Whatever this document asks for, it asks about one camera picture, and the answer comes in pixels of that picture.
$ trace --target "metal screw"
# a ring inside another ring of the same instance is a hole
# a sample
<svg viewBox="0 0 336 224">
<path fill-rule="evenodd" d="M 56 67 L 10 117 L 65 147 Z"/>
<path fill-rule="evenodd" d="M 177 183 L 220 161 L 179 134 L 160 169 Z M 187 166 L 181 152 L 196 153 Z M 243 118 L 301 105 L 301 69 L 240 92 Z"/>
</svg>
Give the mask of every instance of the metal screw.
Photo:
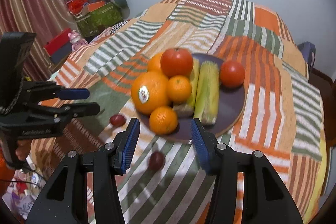
<svg viewBox="0 0 336 224">
<path fill-rule="evenodd" d="M 261 158 L 261 157 L 263 157 L 264 154 L 263 154 L 263 152 L 257 150 L 257 151 L 254 152 L 254 155 L 255 155 L 257 158 Z"/>
<path fill-rule="evenodd" d="M 113 143 L 107 143 L 106 145 L 104 145 L 104 148 L 105 148 L 106 150 L 111 150 L 113 147 L 114 147 L 114 144 L 113 144 Z"/>
<path fill-rule="evenodd" d="M 218 143 L 217 144 L 217 148 L 219 150 L 225 150 L 226 149 L 226 144 L 225 143 Z"/>
<path fill-rule="evenodd" d="M 75 150 L 71 150 L 70 152 L 68 152 L 68 157 L 69 158 L 73 158 L 76 155 L 77 155 L 77 152 Z"/>
</svg>

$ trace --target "bed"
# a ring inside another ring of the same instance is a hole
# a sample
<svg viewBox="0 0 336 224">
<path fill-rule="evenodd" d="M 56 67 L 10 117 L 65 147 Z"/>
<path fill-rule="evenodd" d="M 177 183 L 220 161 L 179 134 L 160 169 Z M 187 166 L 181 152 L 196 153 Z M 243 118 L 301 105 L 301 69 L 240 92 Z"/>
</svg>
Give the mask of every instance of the bed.
<svg viewBox="0 0 336 224">
<path fill-rule="evenodd" d="M 73 52 L 55 81 L 88 88 L 88 101 L 98 102 L 103 111 L 73 119 L 63 137 L 35 140 L 35 164 L 49 176 L 68 151 L 94 151 L 113 140 L 126 125 L 114 129 L 109 117 L 118 112 L 128 121 L 139 117 L 130 98 L 132 81 L 146 71 L 154 54 L 171 47 L 245 66 L 244 113 L 219 140 L 236 151 L 263 151 L 308 223 L 318 210 L 327 165 L 320 92 L 308 83 L 308 64 L 279 15 L 246 0 L 163 0 Z M 63 103 L 68 101 L 43 102 Z M 147 170 L 153 147 L 166 155 L 157 173 Z M 235 223 L 242 212 L 242 179 Z M 143 123 L 132 166 L 116 181 L 126 223 L 204 223 L 214 184 L 200 169 L 192 145 L 170 143 Z M 91 176 L 87 194 L 91 223 Z"/>
</svg>

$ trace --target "pink toy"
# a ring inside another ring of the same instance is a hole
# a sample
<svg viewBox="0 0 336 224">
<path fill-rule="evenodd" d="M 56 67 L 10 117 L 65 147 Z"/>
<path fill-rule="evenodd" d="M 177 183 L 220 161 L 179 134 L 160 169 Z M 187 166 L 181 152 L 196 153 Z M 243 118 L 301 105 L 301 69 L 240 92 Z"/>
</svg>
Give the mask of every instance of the pink toy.
<svg viewBox="0 0 336 224">
<path fill-rule="evenodd" d="M 88 43 L 81 35 L 76 31 L 73 30 L 72 32 L 68 33 L 68 37 L 70 38 L 70 42 L 72 44 L 72 51 L 76 51 L 81 45 L 87 45 Z"/>
</svg>

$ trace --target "yellow fabric edge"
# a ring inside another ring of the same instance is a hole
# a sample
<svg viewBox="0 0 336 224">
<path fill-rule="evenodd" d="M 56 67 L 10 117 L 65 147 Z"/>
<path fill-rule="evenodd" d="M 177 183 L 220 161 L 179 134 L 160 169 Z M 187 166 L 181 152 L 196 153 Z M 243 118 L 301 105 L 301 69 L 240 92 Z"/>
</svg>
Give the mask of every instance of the yellow fabric edge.
<svg viewBox="0 0 336 224">
<path fill-rule="evenodd" d="M 320 195 L 321 195 L 321 191 L 322 191 L 322 186 L 323 186 L 324 179 L 325 179 L 325 176 L 326 176 L 327 146 L 326 146 L 325 140 L 323 140 L 323 139 L 321 139 L 321 141 L 320 141 L 320 153 L 322 155 L 322 161 L 321 161 L 319 172 L 317 174 L 317 179 L 316 179 L 316 182 L 315 182 L 313 193 L 312 193 L 310 201 L 309 201 L 307 211 L 306 211 L 305 215 L 303 216 L 303 222 L 304 223 L 308 223 L 312 219 L 312 217 L 314 217 L 315 214 L 317 213 L 317 211 L 314 210 L 314 208 L 318 204 L 318 201 L 319 201 L 319 198 L 320 198 Z"/>
</svg>

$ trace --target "corn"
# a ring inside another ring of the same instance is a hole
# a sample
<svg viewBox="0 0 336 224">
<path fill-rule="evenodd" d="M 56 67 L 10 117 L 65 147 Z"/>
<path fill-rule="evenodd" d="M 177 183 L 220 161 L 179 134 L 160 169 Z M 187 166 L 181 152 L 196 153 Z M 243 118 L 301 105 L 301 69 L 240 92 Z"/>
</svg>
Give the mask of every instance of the corn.
<svg viewBox="0 0 336 224">
<path fill-rule="evenodd" d="M 194 118 L 199 118 L 203 125 L 216 122 L 219 105 L 218 65 L 205 61 L 199 70 Z"/>
<path fill-rule="evenodd" d="M 200 73 L 200 62 L 196 58 L 194 58 L 193 61 L 194 61 L 194 67 L 189 77 L 190 84 L 192 87 L 192 93 L 185 103 L 177 104 L 173 106 L 173 110 L 175 110 L 177 116 L 180 118 L 190 117 L 194 114 L 197 83 L 198 83 L 198 77 Z"/>
</svg>

